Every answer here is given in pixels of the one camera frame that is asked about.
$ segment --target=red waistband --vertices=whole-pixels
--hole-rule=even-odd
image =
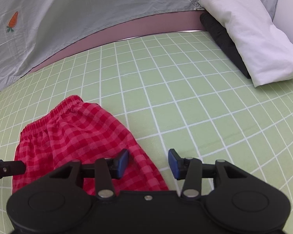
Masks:
[[[46,116],[28,124],[21,132],[21,140],[29,135],[37,134],[46,129],[49,122],[57,119],[59,116],[64,114],[73,105],[83,102],[82,99],[77,95],[72,95],[64,99],[54,109],[52,109]]]

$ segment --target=orange carrot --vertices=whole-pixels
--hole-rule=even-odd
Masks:
[[[13,17],[11,18],[7,28],[8,30],[6,32],[9,32],[11,30],[11,32],[14,32],[14,30],[12,29],[14,26],[16,26],[17,23],[17,16],[18,16],[18,11],[15,12],[15,14],[13,15]]]

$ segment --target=red checkered shorts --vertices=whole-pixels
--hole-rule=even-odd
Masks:
[[[26,172],[13,177],[13,192],[73,159],[94,163],[115,157],[123,148],[129,150],[130,160],[123,177],[113,179],[116,193],[168,190],[153,162],[115,117],[97,104],[70,96],[21,132],[15,160],[26,164]],[[94,182],[84,180],[88,194],[95,193]]]

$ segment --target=gray fabric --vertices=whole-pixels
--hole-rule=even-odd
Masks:
[[[273,17],[277,0],[261,0]],[[198,0],[0,0],[0,90],[66,46],[135,18],[199,9]],[[7,26],[18,11],[13,32]]]

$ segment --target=black garment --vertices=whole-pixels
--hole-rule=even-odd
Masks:
[[[246,66],[236,48],[235,43],[224,28],[211,14],[204,12],[200,16],[200,21],[205,29],[212,36],[213,40],[220,47],[220,49],[228,56],[234,65],[250,79],[251,76],[248,73]]]

